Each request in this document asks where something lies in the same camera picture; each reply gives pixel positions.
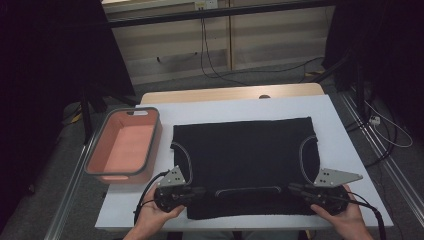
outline finger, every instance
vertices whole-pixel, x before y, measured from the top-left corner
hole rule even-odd
[[[182,211],[184,211],[184,209],[185,209],[185,206],[183,206],[183,205],[180,205],[180,206],[178,206],[178,207],[176,207],[176,208],[172,209],[172,211],[171,211],[171,212],[169,212],[169,213],[170,213],[170,215],[171,215],[171,218],[176,218],[176,217],[178,217],[178,216],[180,215],[180,213],[181,213]]]
[[[333,217],[324,208],[322,208],[322,207],[320,207],[316,204],[312,204],[311,209],[312,209],[312,211],[316,212],[318,214],[318,216],[324,218],[325,220],[327,220],[329,222]]]
[[[347,192],[349,192],[348,195],[349,195],[350,200],[355,200],[356,201],[355,196],[353,194],[351,194],[352,191],[350,190],[349,185],[345,184],[345,185],[343,185],[343,187],[346,189]]]
[[[153,186],[152,186],[152,188],[150,188],[150,190],[147,192],[147,194],[146,194],[146,196],[145,196],[145,199],[153,199],[154,198],[154,196],[155,196],[155,191],[156,191],[156,188],[157,188],[157,183],[155,183]]]

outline black curtain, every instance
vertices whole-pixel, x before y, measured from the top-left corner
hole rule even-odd
[[[365,81],[406,126],[424,137],[424,15],[422,1],[360,1],[337,6],[331,23],[323,66],[329,68],[348,51],[353,57],[335,72],[336,87],[346,90],[356,80],[356,62]]]

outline dark background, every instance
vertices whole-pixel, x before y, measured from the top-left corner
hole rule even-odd
[[[0,230],[43,169],[62,129],[63,109],[100,99],[93,84],[134,94],[100,1],[0,0],[2,157]]]

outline power outlet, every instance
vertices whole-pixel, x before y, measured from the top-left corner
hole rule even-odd
[[[205,1],[196,1],[194,2],[194,10],[199,11],[202,9],[206,9],[206,2]]]
[[[206,9],[218,8],[218,0],[206,0]]]

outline white wall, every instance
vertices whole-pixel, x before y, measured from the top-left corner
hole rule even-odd
[[[218,1],[219,7],[276,2],[282,1]],[[110,20],[194,9],[188,0],[104,0],[103,6]],[[332,13],[333,7],[322,7],[206,19],[212,65],[216,71],[227,71],[323,56]],[[201,29],[200,20],[189,20],[116,28],[113,32],[136,85],[203,74]],[[203,65],[206,72],[212,72],[205,51],[204,46]]]

